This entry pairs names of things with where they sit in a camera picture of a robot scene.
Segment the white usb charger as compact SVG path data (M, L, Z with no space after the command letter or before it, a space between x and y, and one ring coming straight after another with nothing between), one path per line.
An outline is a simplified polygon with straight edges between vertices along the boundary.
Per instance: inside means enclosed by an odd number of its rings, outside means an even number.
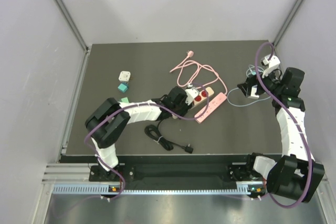
M252 86L250 88L249 93L247 94L247 98L258 100L259 95L257 94L257 91L258 91L258 86L257 85Z

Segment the beige red power strip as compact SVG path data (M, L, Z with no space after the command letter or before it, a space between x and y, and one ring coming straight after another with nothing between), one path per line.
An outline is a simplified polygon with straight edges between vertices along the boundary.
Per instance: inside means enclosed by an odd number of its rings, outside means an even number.
M205 88L205 90L199 91L199 95L191 103L191 109L205 102L207 98L210 98L214 94L214 90L211 87ZM187 98L185 89L175 86L169 93L170 98L175 101L182 98Z

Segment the pink power strip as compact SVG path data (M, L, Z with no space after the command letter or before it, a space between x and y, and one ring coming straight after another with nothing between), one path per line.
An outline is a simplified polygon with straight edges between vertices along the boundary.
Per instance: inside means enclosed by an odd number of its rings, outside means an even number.
M210 116L222 103L227 100L227 96L222 92L209 101L208 106L204 106L200 111L195 114L196 122L202 123L207 117Z

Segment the green usb charger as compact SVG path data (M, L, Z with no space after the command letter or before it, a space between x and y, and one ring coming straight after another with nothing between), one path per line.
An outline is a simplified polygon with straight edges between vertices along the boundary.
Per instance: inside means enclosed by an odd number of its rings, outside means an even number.
M129 103L129 99L127 97L121 98L120 101L123 103Z

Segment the teal usb charger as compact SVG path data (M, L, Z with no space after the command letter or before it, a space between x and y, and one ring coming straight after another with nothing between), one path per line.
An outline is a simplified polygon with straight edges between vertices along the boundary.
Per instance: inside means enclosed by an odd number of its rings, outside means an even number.
M125 93L128 89L129 89L129 87L126 83L120 83L118 85L118 90L122 93Z

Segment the white square plug adapter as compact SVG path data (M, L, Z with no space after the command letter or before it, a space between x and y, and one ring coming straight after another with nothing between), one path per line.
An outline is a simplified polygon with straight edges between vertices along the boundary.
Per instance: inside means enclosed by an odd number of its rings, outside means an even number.
M131 72L129 71L121 71L118 77L118 80L121 83L128 83L131 79Z

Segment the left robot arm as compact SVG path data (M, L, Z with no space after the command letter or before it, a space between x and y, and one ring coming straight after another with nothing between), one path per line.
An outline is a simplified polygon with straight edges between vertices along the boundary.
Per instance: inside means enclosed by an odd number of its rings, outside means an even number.
M137 103L106 99L85 121L91 134L101 174L114 180L119 174L115 143L127 124L142 121L161 121L170 117L183 117L192 108L199 91L194 87L174 87L161 98Z

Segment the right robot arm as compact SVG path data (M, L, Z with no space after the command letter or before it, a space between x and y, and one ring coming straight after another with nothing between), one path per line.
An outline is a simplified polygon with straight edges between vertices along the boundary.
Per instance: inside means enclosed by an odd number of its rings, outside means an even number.
M299 98L304 76L304 71L289 67L279 77L276 76L276 70L267 76L248 74L246 81L237 87L246 97L270 91L282 143L279 161L259 153L250 154L245 166L246 176L252 180L259 177L265 179L270 194L307 203L320 184L325 170L306 150L306 108L303 99Z

